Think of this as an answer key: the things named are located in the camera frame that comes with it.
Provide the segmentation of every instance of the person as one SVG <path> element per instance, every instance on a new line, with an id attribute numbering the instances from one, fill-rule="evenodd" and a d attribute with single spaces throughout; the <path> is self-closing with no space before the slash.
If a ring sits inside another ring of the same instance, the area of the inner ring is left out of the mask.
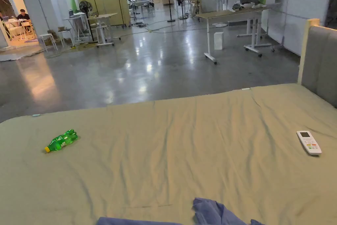
<path id="1" fill-rule="evenodd" d="M 19 15 L 16 17 L 17 19 L 26 19 L 27 22 L 30 22 L 30 17 L 29 17 L 29 15 L 26 13 L 26 11 L 25 11 L 24 9 L 21 9 L 21 10 L 20 10 L 20 13 L 21 13 L 21 14 L 19 14 Z M 25 29 L 26 29 L 27 32 L 29 32 L 28 27 L 30 27 L 30 26 L 25 26 Z"/>
<path id="2" fill-rule="evenodd" d="M 1 22 L 3 22 L 3 17 L 2 17 L 1 11 L 0 11 L 0 20 L 1 20 Z M 9 38 L 10 40 L 12 40 L 12 38 L 11 38 L 11 36 L 10 36 L 10 31 L 8 30 L 7 26 L 6 26 L 4 23 L 2 23 L 2 24 L 3 24 L 3 26 L 4 26 L 5 30 L 6 30 L 6 33 L 7 33 L 8 38 Z"/>
<path id="3" fill-rule="evenodd" d="M 21 12 L 21 14 L 19 14 L 17 16 L 17 19 L 27 19 L 27 20 L 30 20 L 29 15 L 26 13 L 26 11 L 24 9 L 21 9 L 20 12 Z"/>

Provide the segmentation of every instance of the blue towel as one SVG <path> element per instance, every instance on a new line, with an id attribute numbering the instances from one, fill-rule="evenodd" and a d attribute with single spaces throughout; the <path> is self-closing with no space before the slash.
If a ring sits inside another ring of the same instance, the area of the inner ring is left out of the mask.
<path id="1" fill-rule="evenodd" d="M 181 224 L 171 222 L 149 222 L 149 221 L 136 221 L 136 220 L 100 217 L 99 220 L 97 221 L 97 225 L 181 225 Z"/>
<path id="2" fill-rule="evenodd" d="M 195 198 L 193 201 L 195 216 L 199 225 L 247 225 L 223 204 L 210 199 Z M 263 225 L 251 220 L 251 225 Z M 100 217 L 97 225 L 181 225 L 171 222 L 149 222 Z"/>
<path id="3" fill-rule="evenodd" d="M 193 209 L 200 225 L 247 225 L 223 204 L 214 200 L 195 198 Z M 251 225 L 263 225 L 255 220 L 250 222 Z"/>

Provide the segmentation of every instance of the gray headboard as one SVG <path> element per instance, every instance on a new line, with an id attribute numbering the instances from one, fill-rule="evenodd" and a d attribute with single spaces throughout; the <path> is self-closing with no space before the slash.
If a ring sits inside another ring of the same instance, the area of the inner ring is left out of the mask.
<path id="1" fill-rule="evenodd" d="M 337 30 L 309 25 L 307 32 L 298 81 L 337 107 Z"/>

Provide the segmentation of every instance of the white remote control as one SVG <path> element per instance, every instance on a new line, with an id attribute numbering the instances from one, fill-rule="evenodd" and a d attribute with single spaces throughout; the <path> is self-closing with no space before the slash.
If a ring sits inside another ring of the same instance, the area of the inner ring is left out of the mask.
<path id="1" fill-rule="evenodd" d="M 309 131 L 297 131 L 298 138 L 310 155 L 322 154 L 321 148 Z"/>

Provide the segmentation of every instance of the white container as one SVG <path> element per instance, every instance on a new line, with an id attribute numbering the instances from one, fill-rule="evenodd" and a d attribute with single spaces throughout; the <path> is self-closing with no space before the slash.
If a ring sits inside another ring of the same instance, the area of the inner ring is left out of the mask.
<path id="1" fill-rule="evenodd" d="M 214 33 L 214 50 L 223 50 L 224 45 L 224 33 L 216 32 Z"/>

